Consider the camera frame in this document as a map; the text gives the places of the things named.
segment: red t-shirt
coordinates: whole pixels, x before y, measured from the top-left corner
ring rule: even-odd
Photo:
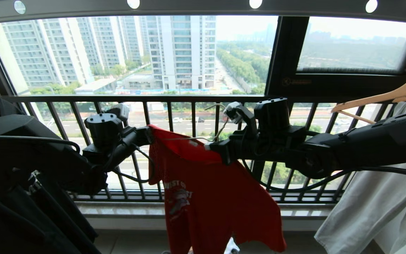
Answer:
[[[190,246],[195,254],[221,254],[231,236],[237,244],[261,241],[285,250],[278,205],[239,162],[226,166],[202,143],[167,140],[186,136],[150,127],[156,172],[149,183],[164,183],[172,254],[187,254]]]

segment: car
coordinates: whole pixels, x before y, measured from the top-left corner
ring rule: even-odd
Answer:
[[[183,119],[180,118],[180,117],[174,117],[174,118],[172,119],[172,122],[173,122],[173,123],[183,122]]]

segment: sky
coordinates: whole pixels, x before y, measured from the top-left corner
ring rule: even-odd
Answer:
[[[237,34],[264,31],[268,24],[277,28],[277,16],[217,16],[216,40],[235,40]],[[311,17],[309,32],[331,32],[332,37],[348,35],[353,39],[374,36],[406,37],[406,23],[372,19]]]

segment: floor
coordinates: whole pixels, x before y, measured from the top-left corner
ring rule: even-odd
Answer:
[[[165,231],[101,231],[95,245],[102,254],[161,254],[168,250]],[[313,238],[314,232],[285,233],[286,254],[326,254],[324,248]],[[261,242],[244,243],[239,246],[241,254],[274,254]]]

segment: wooden hanger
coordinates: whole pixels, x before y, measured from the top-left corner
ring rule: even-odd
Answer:
[[[388,92],[388,93],[382,93],[381,95],[374,95],[374,96],[370,96],[367,98],[351,100],[351,101],[348,101],[345,103],[340,103],[332,109],[332,113],[338,112],[341,114],[351,116],[351,117],[361,120],[361,121],[365,121],[368,123],[375,123],[374,121],[367,120],[367,119],[364,119],[364,118],[356,116],[356,115],[352,115],[350,113],[344,112],[343,110],[348,109],[348,108],[365,106],[366,104],[392,100],[392,99],[393,99],[393,102],[406,101],[406,83],[404,85],[402,85],[401,87],[399,87],[391,92]]]

